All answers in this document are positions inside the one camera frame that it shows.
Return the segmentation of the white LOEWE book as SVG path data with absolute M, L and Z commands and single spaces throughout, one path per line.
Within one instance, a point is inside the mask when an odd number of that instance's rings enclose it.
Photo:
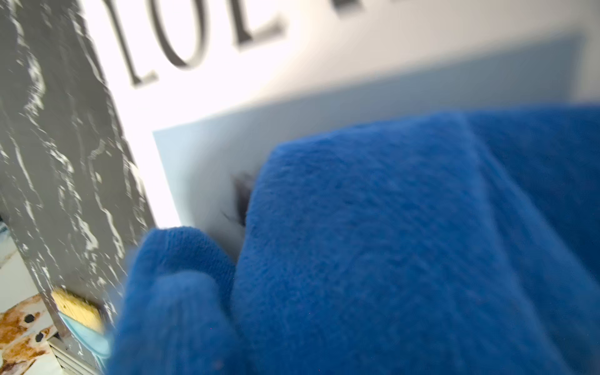
M 159 228 L 231 254 L 234 178 L 282 142 L 448 110 L 599 100 L 597 1 L 83 1 Z

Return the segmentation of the blue microfiber cloth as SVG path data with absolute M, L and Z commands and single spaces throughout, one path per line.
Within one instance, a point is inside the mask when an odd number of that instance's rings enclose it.
M 276 148 L 237 260 L 155 229 L 110 374 L 597 374 L 599 107 L 447 112 Z

